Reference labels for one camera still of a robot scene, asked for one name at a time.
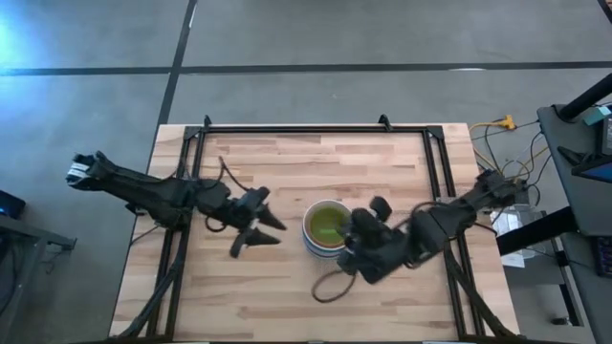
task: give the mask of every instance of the wooden table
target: wooden table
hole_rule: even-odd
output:
[[[462,194],[471,189],[478,174],[468,127],[443,126],[455,186]],[[150,174],[165,177],[174,171],[183,132],[183,125],[160,128]],[[243,249],[235,260],[229,257],[229,248],[236,231],[209,232],[204,217],[194,216],[175,340],[456,339],[442,254],[419,269],[398,269],[375,286],[358,277],[348,295],[331,304],[319,304],[310,295],[318,277],[336,266],[314,258],[303,246],[300,226],[306,208],[321,199],[367,207],[373,196],[380,195],[395,209],[389,223],[397,223],[416,203],[431,199],[420,135],[208,134],[201,177],[218,175],[220,155],[241,183],[270,188],[271,209],[288,230],[263,227],[282,243]],[[439,157],[435,158],[443,181]],[[242,194],[227,177],[224,182],[233,195]],[[150,219],[141,218],[134,235],[152,226]],[[518,333],[494,237],[479,227],[466,236],[480,294]],[[131,247],[110,334],[125,329],[151,295],[163,237],[158,230]],[[347,276],[339,277],[321,291],[331,295],[347,281]],[[462,296],[473,333],[467,298]]]

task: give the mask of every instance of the desk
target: desk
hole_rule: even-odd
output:
[[[577,152],[595,150],[595,129],[584,125],[582,121],[569,124],[560,120],[552,108],[541,108],[537,111],[542,132],[548,141],[553,161],[557,168],[561,184],[576,220],[573,229],[578,233],[566,233],[561,236],[563,249],[569,259],[593,267],[593,254],[588,238],[584,235],[612,235],[612,184],[572,176],[572,167],[559,154],[557,147],[563,146]],[[612,310],[612,280],[601,278],[595,268],[588,269],[577,264],[570,264],[576,280],[580,298],[589,319],[593,336],[598,342],[612,341],[612,327],[609,317]]]
[[[12,261],[15,256],[10,258],[11,264],[18,271],[15,276],[16,280],[13,281],[18,287],[10,292],[9,303],[0,314],[0,343],[8,343],[11,339],[13,321],[21,312],[21,304],[31,289],[35,269],[39,267],[47,245],[54,244],[61,247],[62,250],[72,250],[75,248],[77,239],[67,238],[2,215],[0,215],[0,235],[6,235],[5,240],[10,238],[11,245],[20,248],[19,255],[21,256],[21,261],[17,258],[16,263]]]
[[[184,128],[160,127],[150,174],[165,177],[174,171]],[[468,127],[445,124],[444,132],[461,194],[471,189],[478,174]],[[349,294],[332,304],[321,305],[310,295],[313,283],[335,263],[322,263],[305,250],[300,226],[307,207],[321,199],[367,206],[381,195],[396,210],[390,223],[397,223],[412,206],[430,200],[423,152],[423,139],[410,134],[207,134],[201,175],[216,177],[222,155],[240,183],[270,188],[271,209],[288,230],[262,228],[282,243],[248,248],[234,260],[229,247],[235,230],[211,233],[204,217],[195,214],[174,339],[456,339],[442,254],[420,269],[398,269],[376,286],[358,278]],[[437,172],[442,180],[440,165]],[[233,194],[241,193],[231,181],[224,182]],[[134,235],[152,226],[150,219],[140,218]],[[159,230],[131,247],[110,334],[125,329],[153,291],[163,237]],[[502,322],[518,333],[494,237],[476,227],[467,231],[467,241],[476,287]],[[347,278],[332,281],[329,290],[346,283]],[[462,303],[467,305],[465,296]],[[464,314],[470,319],[469,307],[464,306]]]

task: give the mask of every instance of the concrete floor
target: concrete floor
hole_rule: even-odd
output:
[[[0,68],[169,67],[186,5],[5,0]],[[611,31],[595,0],[200,0],[184,65],[606,60]],[[520,124],[610,72],[182,75],[168,122],[210,115],[217,123],[351,123],[387,114],[395,122],[470,124],[513,115]],[[78,238],[52,274],[41,269],[18,342],[107,335],[134,218],[123,202],[75,191],[64,177],[75,152],[95,150],[145,170],[167,82],[167,75],[0,76],[0,188],[28,202],[27,222]],[[496,135],[492,149],[499,160],[512,159],[537,131]],[[483,143],[475,142],[484,151]],[[567,204],[552,162],[538,185],[539,208]],[[563,331],[533,320],[562,312],[559,299],[547,301],[556,311],[540,311],[530,297],[537,292],[513,290],[521,331],[567,340],[570,334],[559,338]]]

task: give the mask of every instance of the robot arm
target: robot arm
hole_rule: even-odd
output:
[[[350,224],[342,229],[346,250],[338,264],[348,274],[360,272],[370,284],[401,265],[415,269],[442,251],[446,242],[471,227],[478,210],[512,204],[521,188],[497,172],[485,171],[464,196],[449,204],[420,204],[408,219],[393,228],[384,223],[391,214],[390,207],[383,198],[375,198],[371,207],[376,217],[363,208],[352,211]],[[432,207],[421,209],[429,204]]]
[[[127,201],[126,207],[132,212],[146,210],[157,224],[170,230],[185,228],[195,207],[208,218],[223,224],[220,228],[212,228],[207,218],[208,229],[221,231],[226,226],[238,229],[239,234],[229,252],[234,258],[243,245],[280,243],[273,236],[252,227],[255,219],[263,225],[286,229],[264,204],[270,194],[266,187],[251,188],[241,198],[231,198],[230,189],[220,180],[158,179],[117,166],[101,152],[75,155],[66,182],[78,190],[108,192]]]

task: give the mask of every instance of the striped bowl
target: striped bowl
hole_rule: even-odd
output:
[[[320,210],[327,208],[334,208],[335,210],[339,210],[342,214],[344,214],[345,220],[349,221],[351,216],[351,210],[344,206],[344,204],[333,200],[319,201],[311,205],[308,210],[306,210],[304,220],[302,221],[302,237],[304,239],[304,246],[306,246],[306,249],[316,258],[335,259],[344,250],[344,241],[340,241],[336,245],[325,245],[321,242],[318,242],[313,237],[311,229],[311,222],[313,220],[314,215]]]

